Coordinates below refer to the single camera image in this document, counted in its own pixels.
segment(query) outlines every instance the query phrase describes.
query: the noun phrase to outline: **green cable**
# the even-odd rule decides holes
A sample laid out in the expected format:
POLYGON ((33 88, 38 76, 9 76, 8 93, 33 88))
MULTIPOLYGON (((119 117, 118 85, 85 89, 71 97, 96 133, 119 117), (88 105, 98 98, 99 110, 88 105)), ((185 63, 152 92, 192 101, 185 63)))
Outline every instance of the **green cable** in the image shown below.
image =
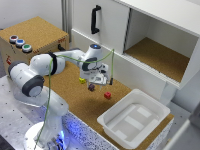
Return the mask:
MULTIPOLYGON (((114 51, 115 51, 115 50, 112 49, 112 51, 111 51, 110 53, 108 53, 105 57, 103 57, 102 59, 97 60, 97 61, 91 61, 91 62, 77 60, 77 59, 74 59, 74 58, 72 58, 72 57, 68 57, 68 56, 64 56, 64 55, 58 55, 57 57, 67 57, 67 58, 69 58, 69 59, 72 59, 72 60, 75 60, 75 61, 78 61, 78 62, 83 62, 83 63, 96 63, 96 62, 100 62, 100 61, 106 59, 111 53, 113 53, 113 54, 112 54, 112 67, 111 67, 111 77, 113 78, 113 58, 114 58, 114 51)), ((35 148, 36 148, 36 146, 37 146, 37 144, 38 144, 38 141, 39 141, 39 139, 40 139, 40 135, 41 135, 41 133, 42 133, 42 131, 43 131, 43 128, 44 128, 44 125, 45 125, 45 123, 46 123, 47 112, 48 112, 48 110, 49 110, 49 102, 50 102, 50 94, 51 94, 51 64, 52 64, 52 62, 53 62, 53 58, 51 59, 50 65, 49 65, 49 98, 48 98, 48 103, 47 103, 47 110, 46 110, 46 113, 45 113, 44 124, 43 124, 43 126, 42 126, 42 129, 40 130, 40 134, 39 134, 39 136, 38 136, 38 138, 37 138, 37 141, 36 141, 36 144, 35 144, 35 148)))

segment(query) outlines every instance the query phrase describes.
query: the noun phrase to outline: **brown box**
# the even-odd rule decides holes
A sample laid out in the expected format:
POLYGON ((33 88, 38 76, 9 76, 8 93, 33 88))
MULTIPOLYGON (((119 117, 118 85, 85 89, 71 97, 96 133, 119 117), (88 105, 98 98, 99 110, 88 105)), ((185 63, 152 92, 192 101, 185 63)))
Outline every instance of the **brown box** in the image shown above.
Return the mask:
POLYGON ((69 49, 69 35, 40 17, 1 30, 0 49, 7 75, 8 67, 12 62, 21 60, 29 64, 35 55, 58 51, 58 44, 69 49), (15 44, 10 44, 9 38, 12 35, 25 40, 26 44, 32 46, 33 51, 23 53, 22 49, 16 48, 15 44))

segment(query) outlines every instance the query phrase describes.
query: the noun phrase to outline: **white plastic bin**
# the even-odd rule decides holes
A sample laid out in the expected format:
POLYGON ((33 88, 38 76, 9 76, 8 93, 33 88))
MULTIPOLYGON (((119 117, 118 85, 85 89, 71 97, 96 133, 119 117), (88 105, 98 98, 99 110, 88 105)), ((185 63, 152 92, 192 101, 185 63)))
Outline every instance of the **white plastic bin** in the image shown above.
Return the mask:
POLYGON ((170 113, 170 109, 135 89, 97 121, 105 133, 126 149, 137 148, 170 113))

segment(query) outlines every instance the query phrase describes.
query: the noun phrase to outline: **white drawer front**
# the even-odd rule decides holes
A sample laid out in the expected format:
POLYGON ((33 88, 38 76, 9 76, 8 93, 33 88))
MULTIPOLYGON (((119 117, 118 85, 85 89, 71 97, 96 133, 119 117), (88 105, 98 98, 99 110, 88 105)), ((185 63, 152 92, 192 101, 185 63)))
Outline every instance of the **white drawer front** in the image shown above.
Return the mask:
POLYGON ((129 8, 112 0, 74 0, 73 29, 110 49, 122 54, 129 17, 129 8), (96 28, 100 32, 91 34, 91 14, 96 5, 96 28))

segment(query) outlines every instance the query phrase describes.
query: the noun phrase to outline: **cabinet handle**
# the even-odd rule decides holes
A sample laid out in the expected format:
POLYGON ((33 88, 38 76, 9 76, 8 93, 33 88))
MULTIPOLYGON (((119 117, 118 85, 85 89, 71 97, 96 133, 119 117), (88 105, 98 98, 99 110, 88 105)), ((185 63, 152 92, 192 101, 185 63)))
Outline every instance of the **cabinet handle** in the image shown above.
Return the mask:
POLYGON ((96 5, 96 8, 93 8, 93 10, 92 10, 92 21, 91 21, 92 34, 96 34, 100 31, 98 28, 96 28, 96 12, 98 10, 101 10, 101 7, 98 5, 96 5))

